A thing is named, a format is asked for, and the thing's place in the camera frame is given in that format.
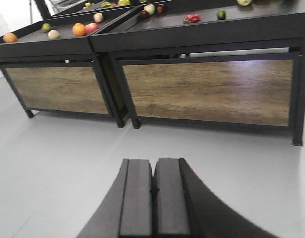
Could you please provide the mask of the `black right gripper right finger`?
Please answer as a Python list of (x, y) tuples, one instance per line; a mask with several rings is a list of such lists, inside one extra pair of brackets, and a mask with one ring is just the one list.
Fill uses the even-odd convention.
[(273, 238), (220, 200), (183, 158), (160, 158), (154, 173), (156, 238)]

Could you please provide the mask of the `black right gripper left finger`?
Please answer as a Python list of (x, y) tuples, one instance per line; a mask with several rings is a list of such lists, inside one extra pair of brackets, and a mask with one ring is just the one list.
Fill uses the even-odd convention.
[(110, 190), (78, 237), (152, 237), (152, 176), (148, 160), (123, 159)]

